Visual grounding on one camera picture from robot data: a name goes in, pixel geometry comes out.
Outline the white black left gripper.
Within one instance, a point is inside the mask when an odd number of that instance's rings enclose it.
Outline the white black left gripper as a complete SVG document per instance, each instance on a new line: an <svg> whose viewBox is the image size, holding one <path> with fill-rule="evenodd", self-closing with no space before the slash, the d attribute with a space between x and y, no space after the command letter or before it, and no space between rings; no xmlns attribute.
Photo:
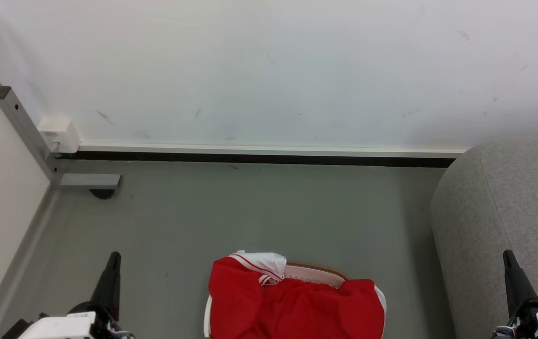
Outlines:
<svg viewBox="0 0 538 339"><path fill-rule="evenodd" d="M73 307L64 317L41 317L28 324L18 339L133 339L120 319L121 254L110 253L90 302Z"/></svg>

